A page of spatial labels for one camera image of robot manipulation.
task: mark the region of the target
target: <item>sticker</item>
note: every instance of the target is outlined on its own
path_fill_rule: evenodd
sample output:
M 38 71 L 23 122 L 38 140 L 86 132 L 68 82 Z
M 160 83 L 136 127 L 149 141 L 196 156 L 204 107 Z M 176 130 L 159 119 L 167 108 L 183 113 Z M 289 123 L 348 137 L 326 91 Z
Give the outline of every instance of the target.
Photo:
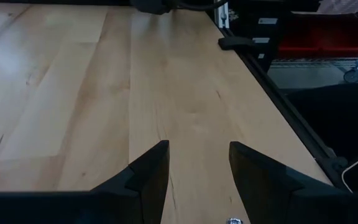
M 276 24 L 278 21 L 277 18 L 259 18 L 258 24 Z
M 270 38 L 268 38 L 268 37 L 254 37 L 254 38 L 252 38 L 252 40 L 256 44 L 267 44 L 270 41 Z

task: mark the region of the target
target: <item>cable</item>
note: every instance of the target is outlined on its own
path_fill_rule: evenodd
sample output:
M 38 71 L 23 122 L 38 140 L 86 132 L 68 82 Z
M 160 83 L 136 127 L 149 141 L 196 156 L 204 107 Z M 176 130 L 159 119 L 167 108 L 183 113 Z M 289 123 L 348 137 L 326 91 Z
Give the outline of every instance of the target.
M 223 6 L 224 4 L 226 4 L 229 0 L 220 0 L 214 4 L 211 5 L 206 5 L 206 6 L 197 6 L 197 5 L 192 5 L 192 4 L 187 4 L 184 3 L 180 0 L 173 0 L 175 2 L 175 4 L 177 6 L 180 6 L 184 9 L 187 10 L 191 10 L 191 11 L 208 11 L 208 10 L 212 10 L 212 9 L 216 9 L 219 8 L 221 6 Z

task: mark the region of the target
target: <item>wood grain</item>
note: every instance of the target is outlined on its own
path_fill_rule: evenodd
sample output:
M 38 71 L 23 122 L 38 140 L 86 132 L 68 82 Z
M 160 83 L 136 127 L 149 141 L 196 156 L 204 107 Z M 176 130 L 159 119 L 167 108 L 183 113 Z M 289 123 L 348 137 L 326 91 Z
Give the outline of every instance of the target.
M 17 15 L 0 21 L 0 190 L 92 189 L 162 139 L 162 223 L 247 223 L 230 141 L 329 183 L 206 14 L 11 6 L 0 4 Z

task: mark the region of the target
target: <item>small metal screw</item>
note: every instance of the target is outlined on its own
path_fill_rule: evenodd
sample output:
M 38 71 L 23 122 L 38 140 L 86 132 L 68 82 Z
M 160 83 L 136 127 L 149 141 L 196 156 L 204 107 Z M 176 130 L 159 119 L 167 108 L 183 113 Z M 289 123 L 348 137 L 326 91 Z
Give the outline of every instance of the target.
M 242 221 L 241 221 L 241 219 L 238 219 L 238 218 L 229 218 L 226 221 L 226 224 L 242 224 Z

